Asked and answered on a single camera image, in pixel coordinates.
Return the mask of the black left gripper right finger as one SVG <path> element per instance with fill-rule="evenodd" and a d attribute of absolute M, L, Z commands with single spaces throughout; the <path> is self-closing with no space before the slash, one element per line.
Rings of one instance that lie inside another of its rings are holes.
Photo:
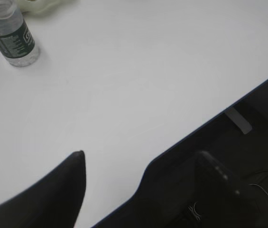
<path fill-rule="evenodd" d="M 196 154 L 195 193 L 203 228 L 268 228 L 268 194 L 207 151 Z"/>

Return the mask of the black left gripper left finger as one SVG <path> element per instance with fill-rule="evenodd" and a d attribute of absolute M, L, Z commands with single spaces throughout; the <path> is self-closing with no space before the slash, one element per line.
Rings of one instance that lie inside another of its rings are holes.
<path fill-rule="evenodd" d="M 73 228 L 85 191 L 85 154 L 73 152 L 34 185 L 0 204 L 0 228 Z"/>

